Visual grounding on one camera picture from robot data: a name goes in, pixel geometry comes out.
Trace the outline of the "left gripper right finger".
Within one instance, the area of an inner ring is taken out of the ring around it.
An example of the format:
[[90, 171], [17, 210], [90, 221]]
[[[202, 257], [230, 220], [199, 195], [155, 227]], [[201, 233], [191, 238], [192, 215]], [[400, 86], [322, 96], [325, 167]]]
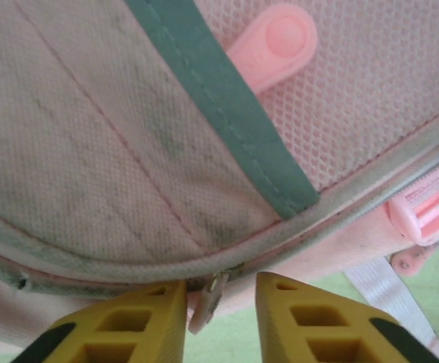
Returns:
[[431, 351], [380, 309], [277, 275], [256, 276], [262, 363], [431, 363]]

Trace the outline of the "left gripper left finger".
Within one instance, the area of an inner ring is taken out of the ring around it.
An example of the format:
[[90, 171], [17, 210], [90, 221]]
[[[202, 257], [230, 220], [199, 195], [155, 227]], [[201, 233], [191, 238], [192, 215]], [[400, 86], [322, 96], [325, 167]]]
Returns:
[[53, 323], [13, 363], [182, 363], [184, 281], [153, 284]]

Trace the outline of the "pink student backpack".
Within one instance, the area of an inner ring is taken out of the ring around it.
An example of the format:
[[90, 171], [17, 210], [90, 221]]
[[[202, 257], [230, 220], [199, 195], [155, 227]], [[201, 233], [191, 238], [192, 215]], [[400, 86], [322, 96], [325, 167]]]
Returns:
[[439, 0], [0, 0], [0, 355], [437, 241]]

